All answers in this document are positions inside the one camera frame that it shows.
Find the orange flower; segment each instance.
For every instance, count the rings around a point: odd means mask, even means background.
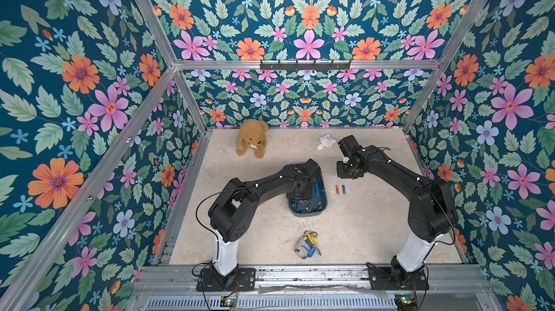
[[[521,297],[510,295],[507,300],[507,309],[509,311],[532,311],[530,305],[524,304],[524,300]]]
[[[335,16],[337,14],[337,8],[335,6],[329,5],[326,13],[328,14],[328,16]]]
[[[140,57],[139,70],[143,73],[143,79],[148,85],[153,87],[160,78],[160,69],[158,62],[150,54],[143,54]]]
[[[69,87],[74,92],[81,91],[83,94],[88,94],[101,81],[101,78],[97,75],[97,66],[91,65],[90,59],[85,56],[82,58],[72,56],[71,60],[71,63],[64,62],[62,64],[62,69],[66,71],[62,72],[62,77],[64,81],[69,82]]]
[[[380,45],[381,43],[378,40],[374,41],[373,37],[368,37],[366,41],[358,41],[352,50],[353,59],[376,60],[376,56],[381,52],[381,48],[378,48]]]
[[[312,115],[312,113],[310,113],[309,110],[302,110],[301,113],[299,113],[299,118],[303,121],[306,122],[307,120],[310,119],[310,116]]]
[[[385,113],[384,117],[385,117],[385,120],[387,120],[388,122],[392,122],[392,121],[398,119],[400,115],[401,115],[401,113],[400,113],[399,110],[393,109],[393,110]]]
[[[463,59],[458,61],[457,69],[454,71],[454,76],[456,77],[455,82],[458,85],[466,87],[468,82],[472,82],[476,78],[474,73],[478,71],[478,63],[476,63],[476,60],[478,60],[476,56],[467,54]]]
[[[257,40],[250,37],[245,39],[245,42],[239,41],[237,44],[239,47],[237,49],[237,55],[241,57],[241,60],[262,60],[264,55],[264,49],[260,48],[261,44]]]
[[[195,153],[197,152],[197,147],[199,146],[199,141],[195,141],[193,143],[193,146],[191,147],[191,155],[195,155]]]
[[[314,28],[318,25],[318,18],[320,17],[320,12],[316,10],[315,5],[308,5],[303,13],[301,13],[302,25],[306,26],[307,29]]]
[[[162,172],[162,184],[164,187],[168,188],[171,186],[173,182],[173,178],[175,177],[175,168],[173,165],[166,165],[164,171]]]
[[[447,19],[453,14],[451,11],[451,5],[445,6],[445,4],[441,4],[438,8],[434,8],[432,12],[430,12],[430,16],[426,19],[426,23],[428,23],[429,29],[439,29],[440,26],[447,23]]]
[[[457,228],[454,229],[454,236],[457,238],[458,245],[461,247],[462,252],[466,254],[466,252],[468,251],[468,248],[465,245],[466,243],[465,237],[461,235],[461,232]]]
[[[453,176],[453,171],[451,171],[451,167],[449,165],[441,164],[437,175],[444,181],[449,182],[451,180],[451,176]]]
[[[536,89],[546,88],[550,85],[552,80],[555,80],[555,54],[548,54],[547,58],[537,57],[534,64],[528,65],[524,76],[524,81],[530,83],[530,87]]]
[[[177,5],[170,7],[170,18],[173,23],[180,27],[182,30],[192,29],[195,20],[191,17],[189,9],[183,9],[183,6]]]
[[[551,166],[555,168],[555,161],[551,162]],[[551,182],[555,182],[555,170],[547,169],[545,171],[545,179]],[[550,183],[550,189],[555,194],[555,183]]]
[[[33,176],[39,181],[31,181],[28,184],[30,196],[40,196],[35,199],[35,204],[43,209],[54,202],[54,208],[59,209],[68,204],[68,198],[79,190],[76,185],[83,184],[83,173],[78,173],[79,165],[70,161],[66,165],[64,158],[52,158],[50,167],[41,164],[33,171]]]
[[[212,110],[212,112],[210,113],[210,117],[216,122],[225,121],[225,114],[223,112],[220,112],[219,110]]]
[[[286,16],[293,16],[295,14],[295,8],[293,6],[289,6],[285,9]]]
[[[156,254],[158,252],[158,246],[160,245],[160,240],[162,240],[162,236],[164,235],[164,230],[161,229],[154,238],[154,246],[152,246],[152,254]]]
[[[121,280],[117,280],[116,282],[114,282],[114,284],[113,284],[112,287],[110,288],[110,293],[111,293],[111,294],[118,293],[118,291],[119,291],[119,286],[121,286]]]

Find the beige floor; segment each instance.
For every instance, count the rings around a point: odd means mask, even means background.
[[[319,216],[293,216],[285,195],[261,205],[253,222],[240,239],[240,264],[331,264],[364,262],[389,263],[405,243],[410,229],[407,224],[408,201],[380,178],[365,174],[356,180],[339,179],[335,163],[342,160],[334,145],[318,151],[319,139],[327,133],[337,140],[354,135],[362,146],[389,147],[388,156],[420,173],[405,135],[400,129],[270,129],[267,151],[256,159],[253,151],[235,154],[238,130],[218,129],[210,143],[189,202],[170,264],[196,264],[211,259],[214,236],[195,219],[200,200],[222,190],[228,180],[238,177],[252,181],[278,172],[284,165],[315,160],[322,169],[328,194],[328,208]],[[335,185],[340,195],[335,192]],[[341,185],[346,188],[346,195]],[[199,209],[199,218],[209,225],[207,200]],[[322,256],[302,260],[294,252],[295,243],[305,230],[318,232],[317,243]],[[454,246],[437,245],[426,260],[430,263],[460,263]]]

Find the plush toy keychain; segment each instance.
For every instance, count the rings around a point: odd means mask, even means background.
[[[297,245],[295,246],[295,252],[301,259],[311,258],[316,251],[319,255],[322,255],[320,249],[316,246],[316,238],[318,233],[315,231],[305,231],[302,238],[299,239]]]

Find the teddy bear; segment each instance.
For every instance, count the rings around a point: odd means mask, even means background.
[[[330,134],[325,134],[320,138],[320,144],[318,145],[318,150],[323,150],[324,147],[331,147],[337,142],[336,139],[331,137]]]
[[[268,124],[263,120],[248,119],[241,128],[239,128],[239,136],[235,144],[237,146],[237,155],[244,155],[247,148],[254,148],[254,156],[258,159],[264,156],[266,149],[266,132]]]

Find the wall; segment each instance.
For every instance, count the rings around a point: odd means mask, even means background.
[[[306,59],[303,44],[311,43],[314,37],[310,59],[370,60],[438,58],[460,23],[469,1],[152,0],[152,3],[177,56],[183,59]],[[438,13],[443,17],[435,22]],[[311,24],[308,23],[309,17],[312,18]],[[420,39],[432,43],[426,54],[418,52],[419,46],[415,42]],[[469,34],[465,44],[474,43],[474,39],[475,36]],[[195,54],[184,51],[184,40],[199,42],[199,51]],[[256,56],[244,55],[243,49],[248,48],[245,42],[249,41],[254,44]],[[365,42],[371,44],[372,41],[376,41],[371,46],[375,49],[373,55],[357,56],[366,47]],[[288,122],[289,126],[320,126],[325,121],[330,125],[397,126],[404,122],[404,113],[418,98],[420,88],[429,76],[429,71],[418,72],[415,77],[411,76],[411,71],[379,70],[380,77],[375,77],[359,69],[353,71],[348,80],[336,72],[330,73],[329,80],[323,73],[303,80],[297,74],[266,78],[256,72],[250,73],[251,80],[242,80],[234,77],[232,71],[209,72],[212,76],[206,81],[188,76],[195,81],[195,96],[199,106],[204,107],[204,117],[210,126],[217,123],[236,125],[246,118],[264,119],[276,126],[284,125],[282,121]],[[290,86],[290,92],[276,95],[276,85],[284,80]],[[334,95],[326,95],[323,91],[329,81],[338,82],[343,89],[338,87]],[[381,92],[377,84],[384,81],[389,89]],[[233,83],[238,90],[225,91],[225,86]],[[254,95],[265,96],[267,104],[261,108],[251,105],[250,100],[256,99]],[[358,95],[361,101],[347,110],[344,101],[350,99],[350,95]],[[311,119],[303,121],[299,113],[308,107]],[[393,123],[385,116],[392,110],[398,111],[392,112],[393,117],[399,113]],[[211,119],[207,114],[213,111],[223,112],[226,119],[223,122]],[[323,115],[314,115],[318,111],[324,112]]]
[[[554,4],[489,0],[411,130],[427,175],[451,185],[468,260],[511,311],[555,305]]]
[[[0,1],[3,293],[158,80],[156,69],[163,71],[165,65],[132,0]],[[145,74],[149,65],[151,76]],[[106,95],[111,102],[118,97],[114,120],[106,119]],[[184,126],[175,123],[177,110]],[[145,124],[137,139],[142,142],[115,170],[114,190],[106,186],[102,199],[94,202],[28,309],[123,308],[133,273],[149,263],[172,204],[176,185],[161,183],[160,168],[172,163],[179,180],[197,134],[175,88],[164,95],[151,120],[157,118],[164,122],[164,132]],[[138,174],[129,188],[121,186],[123,167]],[[60,190],[51,190],[52,180]],[[127,211],[136,223],[124,238],[121,231],[114,233],[114,226]],[[86,250],[96,259],[88,260],[88,273],[78,267]]]

